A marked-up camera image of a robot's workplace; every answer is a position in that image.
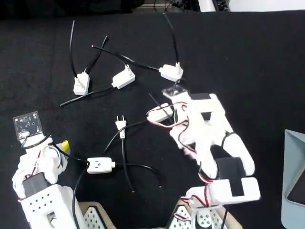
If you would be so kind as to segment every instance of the white wall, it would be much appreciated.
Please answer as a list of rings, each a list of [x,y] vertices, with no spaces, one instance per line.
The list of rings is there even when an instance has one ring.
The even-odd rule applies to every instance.
[[[305,0],[231,0],[230,11],[305,10]]]

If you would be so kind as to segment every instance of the yellow component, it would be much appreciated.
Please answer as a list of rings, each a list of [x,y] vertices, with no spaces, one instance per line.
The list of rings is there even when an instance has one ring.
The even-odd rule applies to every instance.
[[[67,149],[70,148],[68,140],[64,140],[64,141],[62,142],[61,147],[62,147],[62,150],[63,150],[63,151],[67,151]]]

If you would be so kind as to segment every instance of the electrical socket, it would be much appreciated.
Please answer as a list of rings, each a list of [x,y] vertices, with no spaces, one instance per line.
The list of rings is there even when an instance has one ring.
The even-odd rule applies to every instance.
[[[89,174],[110,173],[115,168],[115,162],[110,157],[89,157],[90,162],[87,172]]]

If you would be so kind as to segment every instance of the black power cord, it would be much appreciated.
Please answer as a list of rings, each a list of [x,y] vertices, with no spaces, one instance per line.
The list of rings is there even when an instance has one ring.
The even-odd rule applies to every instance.
[[[62,151],[54,142],[52,142],[52,145],[63,155],[65,155],[66,157],[69,157],[71,159],[74,159],[76,161],[81,161],[81,162],[84,162],[86,163],[86,168],[81,172],[81,174],[79,175],[79,177],[77,178],[77,181],[75,183],[75,187],[74,187],[74,192],[73,192],[73,197],[72,197],[72,215],[73,215],[73,218],[74,218],[74,222],[75,222],[75,225],[76,225],[76,228],[77,229],[80,229],[80,226],[78,224],[78,221],[77,221],[77,217],[76,217],[76,214],[75,214],[75,201],[76,201],[76,191],[77,191],[77,187],[81,181],[81,178],[83,177],[83,175],[85,174],[85,172],[87,171],[87,168],[89,167],[90,165],[90,162],[87,161],[87,160],[84,160],[84,159],[80,159],[80,158],[77,158],[77,157],[74,157],[72,155],[69,155],[69,154],[66,154],[64,151]]]
[[[227,219],[227,215],[228,215],[228,206],[225,208],[224,218],[223,218],[223,223],[221,225],[221,229],[224,229],[225,220]]]
[[[165,19],[166,19],[166,22],[168,24],[168,26],[170,27],[170,30],[171,30],[171,34],[172,34],[172,39],[173,39],[173,47],[175,49],[175,55],[176,55],[176,62],[179,63],[179,56],[178,56],[178,49],[177,49],[177,41],[176,41],[176,36],[175,36],[175,33],[173,31],[173,25],[171,24],[171,21],[169,20],[169,18],[167,17],[167,14],[166,13],[163,13]]]
[[[24,148],[24,149],[31,149],[31,148],[34,148],[35,146],[38,146],[38,145],[40,145],[41,143],[45,142],[49,137],[51,137],[51,135],[47,135],[44,139],[42,139],[41,141],[39,141],[39,142],[37,142],[37,143],[35,143],[35,144],[33,144],[33,145],[24,146],[25,143],[26,143],[26,141],[27,141],[27,138],[28,138],[28,137],[26,137],[26,138],[24,139],[23,143],[21,144],[21,147]]]
[[[74,63],[73,63],[73,56],[72,56],[72,39],[73,39],[73,31],[74,31],[75,20],[72,22],[71,34],[70,34],[70,45],[69,45],[69,57],[70,57],[70,64],[73,71],[74,76],[77,78],[77,73],[75,71]]]
[[[116,166],[116,167],[123,167],[123,164],[118,164],[118,163],[116,163],[115,166]],[[162,178],[161,173],[160,173],[157,169],[155,169],[155,168],[153,168],[153,167],[150,167],[150,166],[146,166],[146,165],[132,164],[132,163],[126,163],[126,166],[127,166],[127,167],[140,167],[140,168],[146,168],[146,169],[152,171],[152,172],[156,175],[156,177],[157,177],[157,179],[158,179],[158,185],[159,185],[159,187],[163,187],[163,178]]]
[[[141,125],[141,124],[144,124],[144,123],[147,123],[147,120],[145,121],[142,121],[142,122],[138,122],[138,123],[134,123],[134,124],[130,124],[130,125],[126,125],[124,126],[123,128],[121,128],[120,130],[118,130],[118,132],[116,132],[116,134],[112,137],[112,139],[110,140],[110,142],[108,143],[108,145],[106,146],[106,148],[104,149],[104,151],[102,152],[102,154],[105,154],[107,149],[109,148],[109,146],[111,145],[111,143],[114,141],[114,139],[116,138],[116,136],[122,131],[122,130],[125,130],[127,128],[130,128],[130,127],[133,127],[133,126],[136,126],[136,125]]]
[[[72,22],[72,27],[71,27],[71,34],[70,34],[70,44],[69,44],[69,58],[70,58],[70,65],[73,71],[73,75],[75,78],[77,78],[77,73],[75,70],[75,66],[74,66],[74,62],[73,62],[73,54],[72,54],[72,41],[73,41],[73,32],[74,32],[74,26],[75,26],[75,20],[73,20]],[[104,47],[105,43],[107,42],[107,38],[108,36],[105,36],[104,41],[102,43],[102,47]],[[87,67],[85,68],[84,72],[89,74],[90,71],[92,70],[92,68],[95,66],[98,58],[100,57],[102,51],[99,51],[96,56],[94,57],[94,59],[92,61],[89,62],[89,64],[87,65]]]
[[[101,50],[101,51],[104,51],[104,52],[106,52],[106,53],[108,53],[108,54],[111,54],[111,55],[117,57],[120,61],[122,61],[122,63],[123,63],[124,65],[127,65],[126,62],[123,60],[123,58],[122,58],[120,55],[118,55],[118,54],[116,54],[116,53],[114,53],[114,52],[111,52],[111,51],[109,51],[109,50],[107,50],[107,49],[104,49],[103,47],[98,47],[98,46],[95,46],[95,45],[91,45],[91,47],[93,47],[93,48],[95,48],[95,49],[99,49],[99,50]]]
[[[108,35],[105,36],[104,41],[102,43],[102,48],[105,46],[105,43],[107,42]],[[85,68],[84,72],[89,74],[92,68],[95,66],[97,60],[99,59],[100,55],[102,53],[102,50],[99,50],[99,52],[96,54],[95,58],[88,64],[88,66]]]
[[[154,101],[155,104],[157,104],[157,106],[161,107],[160,103],[158,103],[158,101],[153,97],[153,95],[148,92],[148,95],[151,97],[151,99]],[[164,113],[166,114],[166,116],[168,117],[168,119],[171,121],[172,124],[174,124],[173,119],[170,117],[170,115],[166,112],[165,109],[163,109]]]
[[[77,218],[76,218],[76,214],[75,214],[75,200],[76,200],[76,191],[77,191],[77,187],[81,181],[82,176],[85,174],[85,172],[87,171],[87,168],[89,167],[90,163],[88,162],[86,168],[81,172],[81,174],[79,175],[79,177],[77,178],[77,181],[75,183],[75,187],[74,187],[74,191],[73,191],[73,198],[72,198],[72,214],[73,214],[73,218],[74,218],[74,222],[76,225],[77,229],[80,229],[80,226],[78,224]]]
[[[99,91],[95,91],[95,92],[89,92],[89,93],[87,93],[87,94],[81,95],[81,96],[79,96],[79,97],[77,97],[77,98],[71,99],[71,100],[69,100],[69,101],[66,101],[66,102],[60,104],[60,107],[63,107],[63,106],[68,105],[68,104],[71,104],[71,103],[73,103],[73,102],[76,102],[76,101],[78,101],[78,100],[80,100],[80,99],[83,99],[83,98],[85,98],[85,97],[88,97],[88,96],[90,96],[90,95],[94,95],[94,94],[99,94],[99,93],[106,92],[106,91],[108,91],[108,90],[110,90],[110,89],[112,89],[112,88],[113,88],[113,87],[111,86],[111,87],[108,87],[108,88],[103,89],[103,90],[99,90]]]
[[[142,67],[142,68],[146,68],[146,69],[150,69],[150,70],[154,70],[154,71],[157,71],[157,72],[159,71],[158,68],[151,67],[151,66],[146,65],[146,64],[138,63],[138,62],[134,61],[133,59],[131,59],[131,58],[129,58],[129,57],[123,55],[123,54],[120,54],[120,53],[117,53],[117,52],[112,52],[112,51],[109,51],[109,50],[107,50],[107,49],[105,49],[103,47],[98,47],[98,46],[95,46],[95,45],[92,45],[92,47],[95,48],[95,49],[103,50],[103,51],[105,51],[105,52],[107,52],[107,53],[109,53],[111,55],[114,55],[117,58],[119,58],[121,61],[123,61],[124,63],[125,63],[125,61],[123,59],[127,60],[132,65],[135,65],[135,66],[138,66],[138,67]]]
[[[224,141],[226,140],[226,138],[229,137],[229,136],[231,136],[231,135],[233,135],[233,134],[235,134],[235,132],[228,132],[228,131],[225,132],[224,138],[223,138],[223,140],[221,141],[221,147],[222,147],[222,149],[224,148]]]
[[[131,183],[131,181],[130,181],[128,172],[127,172],[126,154],[125,154],[125,139],[122,138],[121,140],[122,140],[122,159],[123,159],[123,168],[124,168],[125,178],[126,178],[126,181],[127,181],[127,183],[128,183],[128,186],[130,187],[132,193],[135,193],[134,188],[133,188],[133,186],[132,186],[132,183]]]

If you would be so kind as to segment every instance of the two-prong plug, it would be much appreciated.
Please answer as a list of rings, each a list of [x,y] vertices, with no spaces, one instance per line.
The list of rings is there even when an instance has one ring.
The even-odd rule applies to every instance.
[[[115,122],[116,127],[118,130],[121,130],[123,127],[126,126],[126,120],[124,119],[124,116],[122,115],[122,120],[119,120],[119,117],[116,116],[117,121]],[[125,138],[125,129],[120,131],[120,138]]]

